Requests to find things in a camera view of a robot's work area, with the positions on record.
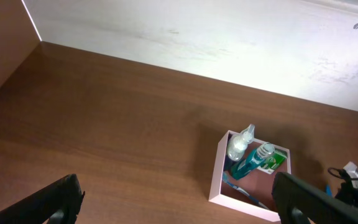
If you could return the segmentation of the teal mouthwash bottle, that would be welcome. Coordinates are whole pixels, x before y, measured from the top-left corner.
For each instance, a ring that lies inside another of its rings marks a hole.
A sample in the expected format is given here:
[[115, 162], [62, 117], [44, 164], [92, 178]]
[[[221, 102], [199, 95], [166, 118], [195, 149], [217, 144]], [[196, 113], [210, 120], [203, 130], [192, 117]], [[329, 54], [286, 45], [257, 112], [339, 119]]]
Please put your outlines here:
[[246, 159], [242, 159], [231, 167], [230, 174], [235, 180], [239, 180], [251, 171], [261, 166], [273, 153], [275, 147], [269, 142], [255, 148]]

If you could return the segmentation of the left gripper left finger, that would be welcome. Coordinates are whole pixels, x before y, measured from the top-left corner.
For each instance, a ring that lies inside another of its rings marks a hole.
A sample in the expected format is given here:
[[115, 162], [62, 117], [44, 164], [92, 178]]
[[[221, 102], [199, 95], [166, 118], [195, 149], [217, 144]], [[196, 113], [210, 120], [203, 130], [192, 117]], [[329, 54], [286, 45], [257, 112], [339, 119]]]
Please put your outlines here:
[[69, 174], [0, 211], [0, 223], [71, 223], [85, 193], [76, 174]]

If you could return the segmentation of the clear spray bottle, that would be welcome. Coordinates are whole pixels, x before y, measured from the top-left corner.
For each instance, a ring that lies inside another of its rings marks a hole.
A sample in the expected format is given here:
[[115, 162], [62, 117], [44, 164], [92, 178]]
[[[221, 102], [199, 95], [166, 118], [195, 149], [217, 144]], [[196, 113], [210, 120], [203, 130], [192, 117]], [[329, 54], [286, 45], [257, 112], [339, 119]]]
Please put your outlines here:
[[254, 140], [254, 131], [255, 125], [250, 124], [245, 130], [231, 136], [226, 148], [224, 171], [228, 171], [231, 166], [242, 159], [248, 145]]

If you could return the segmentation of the green white small carton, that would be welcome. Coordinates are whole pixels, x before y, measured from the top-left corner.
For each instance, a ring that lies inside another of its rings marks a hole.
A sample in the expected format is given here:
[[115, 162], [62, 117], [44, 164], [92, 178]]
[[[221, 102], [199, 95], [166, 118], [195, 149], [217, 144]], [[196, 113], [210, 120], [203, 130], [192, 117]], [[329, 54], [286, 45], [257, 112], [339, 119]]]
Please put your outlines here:
[[287, 158], [286, 151], [276, 149], [257, 169], [267, 174], [273, 174], [282, 164], [286, 163]]

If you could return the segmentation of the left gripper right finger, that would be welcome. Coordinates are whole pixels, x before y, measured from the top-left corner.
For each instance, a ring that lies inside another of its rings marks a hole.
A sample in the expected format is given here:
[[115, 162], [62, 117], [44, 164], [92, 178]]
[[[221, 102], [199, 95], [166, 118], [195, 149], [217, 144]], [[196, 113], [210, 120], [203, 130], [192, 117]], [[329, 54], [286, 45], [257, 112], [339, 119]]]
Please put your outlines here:
[[358, 208], [287, 172], [275, 175], [272, 197], [282, 224], [358, 224]]

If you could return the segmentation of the blue white toothbrush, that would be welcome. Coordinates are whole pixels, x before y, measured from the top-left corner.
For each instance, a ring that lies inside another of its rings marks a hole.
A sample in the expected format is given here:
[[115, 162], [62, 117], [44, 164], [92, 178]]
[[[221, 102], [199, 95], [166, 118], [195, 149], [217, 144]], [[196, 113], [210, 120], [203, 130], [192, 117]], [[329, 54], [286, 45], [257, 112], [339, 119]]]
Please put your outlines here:
[[254, 198], [253, 196], [251, 196], [251, 194], [249, 194], [247, 191], [245, 191], [244, 189], [242, 189], [241, 187], [234, 185], [233, 183], [231, 183], [229, 181], [229, 176], [223, 172], [222, 174], [222, 181], [224, 183], [226, 183], [227, 185], [229, 185], [230, 187], [232, 187], [233, 189], [235, 189], [236, 191], [240, 192], [241, 194], [245, 195], [246, 197], [248, 197], [251, 201], [253, 201], [254, 203], [256, 203], [259, 207], [264, 208], [266, 210], [269, 210], [269, 208], [264, 205], [263, 203], [261, 203], [259, 200], [257, 200], [256, 198]]

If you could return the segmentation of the blue disposable razor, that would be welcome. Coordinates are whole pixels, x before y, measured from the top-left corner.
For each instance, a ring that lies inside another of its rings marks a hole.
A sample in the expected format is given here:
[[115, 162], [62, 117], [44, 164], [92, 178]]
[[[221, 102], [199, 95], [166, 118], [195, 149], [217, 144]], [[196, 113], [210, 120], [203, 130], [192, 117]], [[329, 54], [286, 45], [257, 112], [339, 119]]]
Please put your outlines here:
[[333, 193], [332, 193], [331, 188], [328, 184], [325, 186], [325, 192], [328, 196], [333, 197]]

